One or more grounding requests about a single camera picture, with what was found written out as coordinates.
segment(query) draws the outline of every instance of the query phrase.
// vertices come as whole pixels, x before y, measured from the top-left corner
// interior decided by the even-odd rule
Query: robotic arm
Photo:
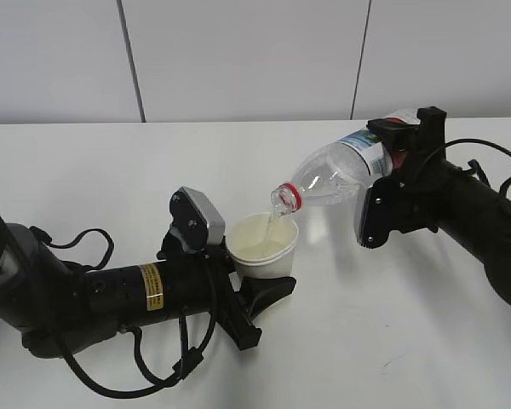
[[[448,162],[445,149],[460,143],[493,147],[478,139],[445,143],[446,112],[436,107],[418,110],[420,125],[386,119],[369,121],[391,153],[406,154],[392,175],[376,180],[359,195],[355,230],[358,242],[374,249],[384,245],[392,230],[409,233],[439,228],[478,258],[497,294],[511,305],[511,200],[508,178],[496,192],[476,160],[463,170]]]
[[[485,265],[496,292],[511,304],[511,177],[499,191],[489,186],[476,160],[463,170],[446,160],[445,149],[479,143],[477,139],[445,143],[446,113],[435,107],[418,111],[419,125],[375,119],[368,128],[386,149],[404,159],[392,175],[360,192],[355,230],[361,245],[384,245],[392,230],[421,228],[448,233]],[[104,270],[113,251],[110,236],[100,229],[82,232],[68,245],[55,245],[38,228],[6,224],[0,217],[0,318],[22,336],[25,348],[42,358],[62,357],[94,392],[131,399],[176,385],[202,360],[219,324],[238,349],[255,347],[261,330],[252,320],[288,296],[296,281],[244,278],[234,291],[234,271],[223,245],[225,222],[202,193],[183,187],[170,200],[173,216],[158,253],[159,262]],[[49,248],[69,248],[86,233],[101,233],[108,251],[97,266],[61,261]],[[210,322],[198,347],[189,346],[186,316],[208,312]],[[141,327],[178,319],[181,358],[166,379],[153,375],[141,356]],[[135,336],[135,362],[152,386],[135,391],[106,389],[93,381],[73,354],[118,332]]]
[[[54,245],[39,228],[6,224],[0,217],[0,318],[16,328],[22,343],[40,358],[62,357],[94,392],[130,399],[175,386],[202,360],[216,322],[239,350],[257,346],[261,329],[252,320],[288,296],[292,277],[244,278],[234,291],[229,274],[234,266],[224,248],[225,222],[204,194],[187,187],[170,200],[173,216],[158,253],[159,262],[103,270],[113,251],[110,236],[100,229],[82,232],[69,245]],[[108,250],[98,266],[61,261],[49,250],[70,248],[86,233],[98,232]],[[206,335],[189,347],[186,316],[210,313]],[[140,327],[178,319],[181,358],[173,374],[159,379],[141,355]],[[79,366],[76,352],[114,337],[135,336],[135,362],[153,386],[136,391],[103,388]]]

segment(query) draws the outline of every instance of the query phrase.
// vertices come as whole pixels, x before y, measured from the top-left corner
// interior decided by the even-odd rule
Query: bottle neck
[[[284,183],[271,192],[273,211],[279,216],[295,213],[302,206],[299,191],[292,183]]]

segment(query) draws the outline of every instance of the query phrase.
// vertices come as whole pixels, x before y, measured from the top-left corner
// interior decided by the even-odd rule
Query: white wall
[[[369,0],[123,0],[148,121],[348,118]],[[511,0],[373,0],[355,118],[511,116]],[[138,122],[116,0],[0,0],[0,123]]]
[[[115,0],[0,0],[0,123],[136,121]]]
[[[511,117],[511,0],[373,0],[355,118]]]
[[[124,0],[148,121],[347,118],[367,0]]]

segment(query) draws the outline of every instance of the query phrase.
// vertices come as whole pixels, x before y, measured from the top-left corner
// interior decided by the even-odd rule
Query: red bottle cap
[[[303,201],[301,199],[301,195],[297,191],[297,187],[293,183],[289,183],[289,182],[284,183],[284,186],[286,186],[293,193],[293,195],[296,197],[297,209],[299,210],[303,204]]]

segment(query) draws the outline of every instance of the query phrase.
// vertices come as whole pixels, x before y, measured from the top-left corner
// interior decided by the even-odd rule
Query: bottle label
[[[399,109],[398,111],[388,114],[386,119],[398,119],[406,124],[419,124],[420,119],[416,117],[417,110],[413,108]]]
[[[392,172],[392,160],[385,153],[380,138],[367,128],[347,135],[339,142],[358,153],[365,161],[370,176],[387,176]]]

